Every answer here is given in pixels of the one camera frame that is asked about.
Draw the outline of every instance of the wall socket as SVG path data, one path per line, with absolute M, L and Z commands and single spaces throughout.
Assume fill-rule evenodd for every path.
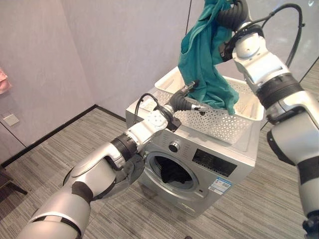
M 3 118 L 3 120 L 9 125 L 9 126 L 12 126 L 16 123 L 19 122 L 19 119 L 14 115 L 14 114 L 11 114 L 5 118 Z

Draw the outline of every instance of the white wall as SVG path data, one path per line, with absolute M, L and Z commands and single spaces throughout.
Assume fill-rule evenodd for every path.
M 307 70 L 319 56 L 319 1 L 317 0 L 246 0 L 252 19 L 267 16 L 278 6 L 293 2 L 300 5 L 306 26 L 297 53 L 290 70 L 297 80 L 305 75 Z M 188 29 L 195 24 L 201 14 L 204 0 L 192 0 Z M 267 48 L 286 61 L 297 33 L 298 13 L 294 9 L 285 9 L 277 13 L 264 27 Z M 243 79 L 232 60 L 218 65 L 217 69 L 225 76 Z
M 0 164 L 24 149 L 24 146 L 0 124 Z
M 13 85 L 0 120 L 15 114 L 7 127 L 27 146 L 95 103 L 59 0 L 0 1 L 0 67 Z
M 190 0 L 61 0 L 94 100 L 125 109 L 177 65 Z

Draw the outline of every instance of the teal shirt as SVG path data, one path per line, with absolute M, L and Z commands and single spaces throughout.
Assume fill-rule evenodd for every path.
M 226 0 L 205 0 L 202 14 L 181 42 L 178 68 L 185 84 L 199 81 L 190 97 L 216 109 L 227 109 L 233 115 L 238 93 L 214 66 L 223 62 L 219 45 L 231 38 L 231 30 L 220 26 L 215 17 L 220 10 L 228 8 L 230 4 Z

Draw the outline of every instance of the washing machine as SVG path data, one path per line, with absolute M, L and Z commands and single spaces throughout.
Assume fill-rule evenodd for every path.
M 134 124 L 136 103 L 126 110 L 127 127 Z M 140 107 L 138 118 L 144 119 L 149 111 Z M 257 121 L 230 145 L 184 125 L 175 132 L 165 129 L 141 153 L 145 169 L 139 181 L 196 217 L 252 171 L 259 132 Z

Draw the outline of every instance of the perforated plastic basket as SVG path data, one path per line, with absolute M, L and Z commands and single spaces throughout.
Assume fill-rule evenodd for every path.
M 236 114 L 230 116 L 226 110 L 210 110 L 204 116 L 196 111 L 179 111 L 174 116 L 186 127 L 218 138 L 227 143 L 235 143 L 254 121 L 263 119 L 264 108 L 244 81 L 225 77 L 227 82 L 239 93 L 239 100 L 234 106 Z M 184 86 L 179 69 L 175 67 L 155 83 L 157 99 L 165 104 L 172 94 Z

